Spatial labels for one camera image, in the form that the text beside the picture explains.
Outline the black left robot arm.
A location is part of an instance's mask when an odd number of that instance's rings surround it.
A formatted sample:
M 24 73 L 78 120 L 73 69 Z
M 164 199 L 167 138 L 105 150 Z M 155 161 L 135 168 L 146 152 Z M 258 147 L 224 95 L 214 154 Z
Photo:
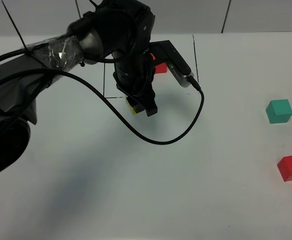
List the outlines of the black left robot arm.
M 36 97 L 77 65 L 114 64 L 117 88 L 153 101 L 149 42 L 155 16 L 137 0 L 104 0 L 61 36 L 0 56 L 0 172 L 25 151 Z

